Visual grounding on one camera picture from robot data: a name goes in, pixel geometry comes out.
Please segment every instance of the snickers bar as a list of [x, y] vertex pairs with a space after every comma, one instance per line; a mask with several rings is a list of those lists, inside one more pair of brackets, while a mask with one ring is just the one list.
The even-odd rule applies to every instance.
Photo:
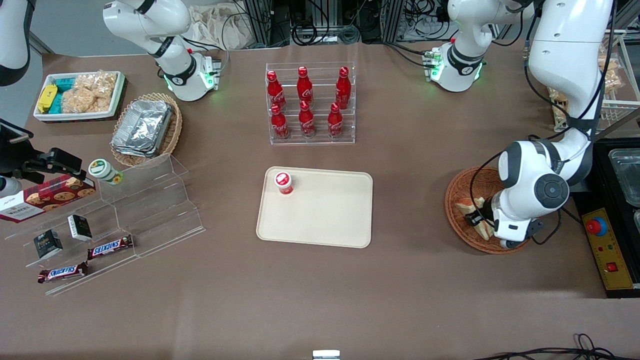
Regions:
[[42, 270], [38, 275], [38, 282], [40, 284], [44, 282], [50, 282], [58, 279], [69, 279], [72, 277], [85, 276], [89, 272], [89, 266], [84, 263], [68, 266], [66, 268], [59, 268], [55, 270]]
[[87, 250], [87, 260], [91, 260], [93, 258], [97, 258], [98, 256], [106, 255], [116, 250], [124, 249], [127, 247], [133, 246], [133, 240], [131, 235], [127, 235], [122, 239], [117, 239], [116, 241], [112, 241], [110, 243], [106, 243], [104, 245], [98, 246], [94, 249]]

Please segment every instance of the aluminum foil container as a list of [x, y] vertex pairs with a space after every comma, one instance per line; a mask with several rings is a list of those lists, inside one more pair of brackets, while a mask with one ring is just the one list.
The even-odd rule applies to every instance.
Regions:
[[162, 144], [171, 112], [171, 106], [164, 101], [133, 102], [113, 135], [111, 146], [122, 154], [155, 156]]

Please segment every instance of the cloth bag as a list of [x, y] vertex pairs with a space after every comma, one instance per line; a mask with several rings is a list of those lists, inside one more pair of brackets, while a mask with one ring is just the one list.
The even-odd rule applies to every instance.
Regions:
[[218, 3], [213, 5], [191, 5], [191, 33], [192, 39], [208, 44], [214, 44], [224, 50], [238, 50], [255, 42], [250, 29], [249, 16], [244, 12], [244, 2]]

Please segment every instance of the wicker basket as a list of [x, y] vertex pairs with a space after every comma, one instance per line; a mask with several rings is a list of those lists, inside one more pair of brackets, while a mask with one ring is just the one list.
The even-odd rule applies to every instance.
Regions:
[[[175, 100], [173, 100], [168, 95], [158, 94], [155, 92], [153, 94], [142, 95], [141, 97], [137, 98], [134, 101], [137, 101], [137, 100], [150, 100], [150, 101], [162, 100], [172, 107], [173, 111], [171, 113], [171, 118], [169, 119], [170, 123], [169, 123], [169, 126], [166, 128], [166, 133], [164, 134], [164, 140], [162, 142], [162, 145], [160, 146], [160, 151], [158, 152], [158, 156], [162, 154], [171, 154], [175, 149], [175, 146], [178, 144], [178, 138], [180, 137], [180, 131], [182, 130], [182, 114], [180, 114], [180, 109], [178, 108], [178, 104], [176, 104]], [[127, 107], [121, 112], [120, 117], [118, 117], [118, 122], [116, 123], [116, 126], [113, 130], [114, 135], [116, 131], [118, 131], [118, 128], [122, 123], [122, 119], [124, 118], [125, 113], [127, 113], [127, 110], [131, 107], [131, 104], [134, 101], [130, 102], [129, 105], [127, 105]], [[152, 158], [144, 158], [142, 156], [120, 154], [119, 152], [115, 151], [113, 147], [111, 147], [111, 152], [113, 153], [113, 157], [116, 158], [116, 160], [118, 160], [119, 163], [130, 166], [130, 167], [142, 164], [145, 161], [152, 159]]]
[[[477, 250], [488, 254], [511, 254], [522, 250], [529, 240], [515, 249], [505, 249], [500, 246], [500, 239], [492, 236], [488, 241], [483, 239], [480, 234], [469, 226], [465, 221], [465, 216], [456, 207], [456, 201], [464, 197], [470, 197], [469, 183], [478, 167], [468, 168], [461, 171], [449, 183], [447, 193], [445, 194], [444, 208], [451, 227], [456, 231], [458, 236], [467, 244]], [[476, 198], [484, 197], [489, 199], [504, 187], [500, 182], [498, 170], [493, 167], [485, 167], [476, 176], [474, 181], [474, 196]]]

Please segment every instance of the cookie box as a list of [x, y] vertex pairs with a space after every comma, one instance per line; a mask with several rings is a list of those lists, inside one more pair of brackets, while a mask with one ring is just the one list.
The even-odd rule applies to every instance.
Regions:
[[95, 193], [93, 181], [62, 175], [0, 201], [0, 218], [22, 222]]

